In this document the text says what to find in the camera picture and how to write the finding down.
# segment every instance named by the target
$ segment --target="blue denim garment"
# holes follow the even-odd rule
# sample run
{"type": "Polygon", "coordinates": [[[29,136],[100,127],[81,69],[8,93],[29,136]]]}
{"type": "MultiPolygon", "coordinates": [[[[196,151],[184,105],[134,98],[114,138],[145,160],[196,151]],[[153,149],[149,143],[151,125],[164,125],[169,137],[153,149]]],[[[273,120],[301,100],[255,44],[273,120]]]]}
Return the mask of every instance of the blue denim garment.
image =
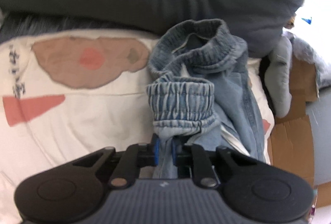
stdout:
{"type": "Polygon", "coordinates": [[[248,85],[247,58],[246,42],[219,19],[187,20],[161,37],[148,62],[155,81],[147,94],[161,140],[155,178],[177,175],[171,156],[175,135],[190,135],[189,142],[205,150],[231,147],[222,128],[264,161],[264,129],[248,85]]]}

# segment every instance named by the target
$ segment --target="jeans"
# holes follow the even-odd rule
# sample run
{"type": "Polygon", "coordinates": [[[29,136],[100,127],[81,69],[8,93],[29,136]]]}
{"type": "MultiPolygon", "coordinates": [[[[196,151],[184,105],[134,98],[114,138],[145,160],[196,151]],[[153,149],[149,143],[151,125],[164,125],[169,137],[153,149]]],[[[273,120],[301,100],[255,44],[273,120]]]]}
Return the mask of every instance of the jeans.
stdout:
{"type": "Polygon", "coordinates": [[[190,136],[205,150],[228,147],[264,161],[264,130],[248,85],[246,42],[219,19],[187,20],[161,37],[148,68],[147,87],[160,138],[154,178],[175,178],[173,136],[190,136]]]}

